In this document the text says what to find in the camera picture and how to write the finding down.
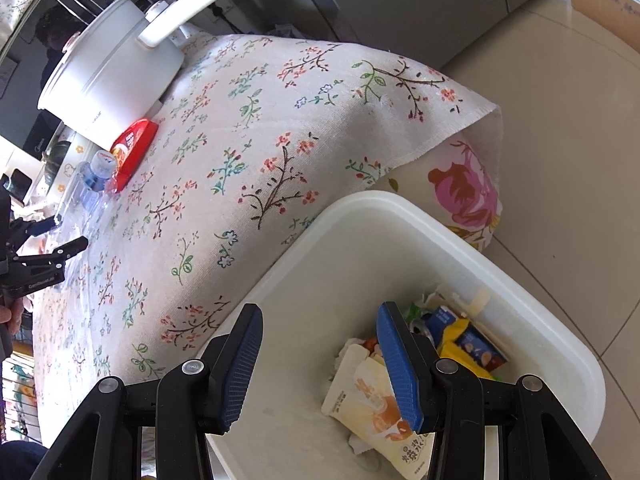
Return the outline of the left hand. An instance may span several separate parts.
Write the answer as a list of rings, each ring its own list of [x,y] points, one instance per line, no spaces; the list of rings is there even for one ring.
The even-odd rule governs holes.
[[[15,299],[9,306],[0,306],[0,323],[6,326],[10,335],[15,335],[20,330],[24,311],[23,298]]]

